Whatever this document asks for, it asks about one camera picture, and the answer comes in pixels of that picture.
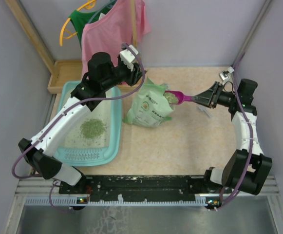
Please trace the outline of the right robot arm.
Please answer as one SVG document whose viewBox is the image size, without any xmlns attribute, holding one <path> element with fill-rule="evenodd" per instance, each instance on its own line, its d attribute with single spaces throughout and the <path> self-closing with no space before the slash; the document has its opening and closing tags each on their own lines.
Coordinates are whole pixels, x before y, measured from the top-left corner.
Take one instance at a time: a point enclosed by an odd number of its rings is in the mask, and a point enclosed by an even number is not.
<svg viewBox="0 0 283 234">
<path fill-rule="evenodd" d="M 209 193 L 221 185 L 258 195 L 267 179 L 272 159 L 264 155 L 257 136 L 257 109 L 252 105 L 257 86 L 255 81 L 242 79 L 236 92 L 226 92 L 222 84 L 215 82 L 192 98 L 208 108 L 227 107 L 235 130 L 236 150 L 227 165 L 223 169 L 211 167 L 205 172 L 203 187 Z"/>
</svg>

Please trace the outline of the green cat litter bag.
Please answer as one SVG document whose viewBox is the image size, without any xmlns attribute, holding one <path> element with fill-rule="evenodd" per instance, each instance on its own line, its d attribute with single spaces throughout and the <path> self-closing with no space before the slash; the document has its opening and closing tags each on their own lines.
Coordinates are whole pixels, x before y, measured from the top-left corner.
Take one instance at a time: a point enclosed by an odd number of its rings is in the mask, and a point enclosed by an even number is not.
<svg viewBox="0 0 283 234">
<path fill-rule="evenodd" d="M 167 84 L 155 84 L 146 78 L 142 87 L 132 100 L 131 108 L 123 118 L 123 122 L 131 125 L 154 128 L 171 120 L 174 107 L 165 98 Z"/>
</svg>

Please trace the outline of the grey plastic bag clip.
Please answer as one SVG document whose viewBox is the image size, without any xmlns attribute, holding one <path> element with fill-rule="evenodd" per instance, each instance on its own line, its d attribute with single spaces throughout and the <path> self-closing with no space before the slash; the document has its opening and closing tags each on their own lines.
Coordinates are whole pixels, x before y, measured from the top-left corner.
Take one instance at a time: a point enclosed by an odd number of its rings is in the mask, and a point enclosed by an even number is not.
<svg viewBox="0 0 283 234">
<path fill-rule="evenodd" d="M 209 118 L 212 118 L 212 114 L 207 110 L 207 108 L 205 106 L 202 105 L 198 105 L 197 108 L 203 112 L 204 114 L 206 114 Z"/>
</svg>

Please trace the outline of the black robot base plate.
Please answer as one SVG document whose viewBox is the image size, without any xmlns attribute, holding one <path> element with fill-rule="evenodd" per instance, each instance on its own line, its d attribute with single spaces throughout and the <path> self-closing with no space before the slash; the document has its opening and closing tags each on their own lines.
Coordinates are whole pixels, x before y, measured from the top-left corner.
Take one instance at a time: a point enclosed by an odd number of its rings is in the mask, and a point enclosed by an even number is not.
<svg viewBox="0 0 283 234">
<path fill-rule="evenodd" d="M 89 175 L 75 186 L 62 182 L 61 195 L 88 195 L 90 201 L 195 201 L 197 194 L 218 194 L 222 186 L 194 175 Z"/>
</svg>

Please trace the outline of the magenta litter scoop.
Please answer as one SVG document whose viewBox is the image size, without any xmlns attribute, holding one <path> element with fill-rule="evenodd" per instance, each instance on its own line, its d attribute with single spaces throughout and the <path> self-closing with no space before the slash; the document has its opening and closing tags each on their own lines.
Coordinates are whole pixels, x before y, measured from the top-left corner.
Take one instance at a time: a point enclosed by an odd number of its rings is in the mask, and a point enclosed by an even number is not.
<svg viewBox="0 0 283 234">
<path fill-rule="evenodd" d="M 169 104 L 180 105 L 183 102 L 193 102 L 193 96 L 186 96 L 180 91 L 167 90 L 163 96 Z"/>
</svg>

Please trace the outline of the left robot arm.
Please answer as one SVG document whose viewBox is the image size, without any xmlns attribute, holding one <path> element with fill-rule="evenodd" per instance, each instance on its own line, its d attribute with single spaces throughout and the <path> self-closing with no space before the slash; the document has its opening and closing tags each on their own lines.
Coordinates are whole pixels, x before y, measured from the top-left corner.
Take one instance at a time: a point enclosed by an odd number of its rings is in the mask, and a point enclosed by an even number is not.
<svg viewBox="0 0 283 234">
<path fill-rule="evenodd" d="M 75 167 L 55 159 L 60 142 L 81 119 L 91 114 L 102 101 L 109 100 L 108 90 L 122 82 L 134 86 L 139 80 L 145 80 L 139 52 L 132 45 L 119 53 L 117 66 L 106 52 L 95 53 L 87 66 L 88 71 L 57 115 L 38 134 L 18 143 L 20 158 L 41 177 L 65 182 L 78 194 L 86 190 L 86 177 Z"/>
</svg>

